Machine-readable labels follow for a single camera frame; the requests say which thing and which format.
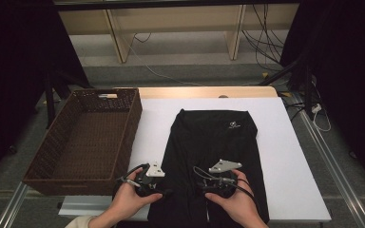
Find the finger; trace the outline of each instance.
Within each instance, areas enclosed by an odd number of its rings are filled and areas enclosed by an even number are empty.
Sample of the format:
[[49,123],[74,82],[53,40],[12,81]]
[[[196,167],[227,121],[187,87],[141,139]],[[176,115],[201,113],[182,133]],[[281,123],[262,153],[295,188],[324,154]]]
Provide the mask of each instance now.
[[162,194],[160,193],[155,193],[155,194],[152,194],[152,195],[149,195],[147,197],[144,197],[144,198],[141,198],[141,201],[144,205],[147,205],[149,203],[152,203],[152,202],[155,202],[159,199],[161,199],[163,197]]
[[120,194],[122,192],[127,192],[127,191],[135,191],[135,187],[127,182],[124,182],[123,184],[121,184],[120,188],[117,191],[117,194],[120,192]]
[[232,172],[237,175],[238,179],[243,179],[243,180],[248,181],[247,177],[245,176],[245,174],[243,172],[241,172],[237,169],[232,169]]
[[205,197],[208,198],[209,200],[217,203],[218,205],[220,206],[223,206],[224,205],[224,202],[226,201],[225,198],[222,198],[216,194],[213,194],[213,193],[206,193],[205,194]]
[[134,180],[136,178],[136,175],[141,173],[142,170],[144,170],[142,167],[140,167],[139,169],[133,171],[131,174],[129,174],[129,176],[127,177],[130,180]]

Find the person's left hand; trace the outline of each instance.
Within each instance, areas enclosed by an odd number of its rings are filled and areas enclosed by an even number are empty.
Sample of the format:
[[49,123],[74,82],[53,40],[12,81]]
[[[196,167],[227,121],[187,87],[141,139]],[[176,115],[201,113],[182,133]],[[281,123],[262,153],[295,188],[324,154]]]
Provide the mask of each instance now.
[[[134,180],[136,175],[142,172],[142,168],[131,173],[128,178]],[[135,215],[142,207],[159,200],[163,197],[160,193],[155,193],[141,198],[135,192],[135,186],[123,183],[117,191],[111,205],[100,216],[93,218],[89,227],[111,227],[121,220],[128,219]]]

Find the brown woven basket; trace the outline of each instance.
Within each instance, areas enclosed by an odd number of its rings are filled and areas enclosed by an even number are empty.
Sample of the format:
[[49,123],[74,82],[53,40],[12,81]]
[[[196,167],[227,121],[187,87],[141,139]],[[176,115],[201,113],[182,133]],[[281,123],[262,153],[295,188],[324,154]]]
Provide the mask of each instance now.
[[127,172],[141,114],[138,88],[74,91],[23,182],[49,196],[110,196],[115,180]]

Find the sleeve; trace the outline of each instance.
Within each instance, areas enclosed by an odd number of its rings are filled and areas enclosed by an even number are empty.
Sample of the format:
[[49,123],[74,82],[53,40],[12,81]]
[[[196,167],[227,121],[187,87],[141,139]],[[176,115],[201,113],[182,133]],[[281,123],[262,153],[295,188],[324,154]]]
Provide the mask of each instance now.
[[93,219],[93,216],[82,216],[74,219],[65,228],[88,228],[88,223]]

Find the person's right hand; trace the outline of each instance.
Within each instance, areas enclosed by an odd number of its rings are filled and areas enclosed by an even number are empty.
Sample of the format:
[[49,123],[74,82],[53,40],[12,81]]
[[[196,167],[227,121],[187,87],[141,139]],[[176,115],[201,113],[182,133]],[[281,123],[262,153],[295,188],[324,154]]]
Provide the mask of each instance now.
[[[135,170],[128,178],[134,180],[138,173],[142,172],[142,168]],[[100,216],[93,218],[88,227],[112,227],[121,220],[128,219],[135,215],[142,207],[159,200],[163,197],[160,193],[155,193],[147,197],[140,197],[135,192],[135,186],[129,183],[121,184],[114,200],[111,202],[108,209],[106,209]]]
[[[238,178],[238,186],[244,188],[249,193],[253,194],[250,186],[244,181],[247,181],[245,174],[239,170],[232,170]],[[233,196],[229,199],[222,198],[213,193],[206,193],[205,196],[220,205],[230,216],[232,220],[239,223],[245,228],[259,228],[267,227],[266,224],[259,217],[257,206],[253,200],[243,193],[240,189],[236,189]]]

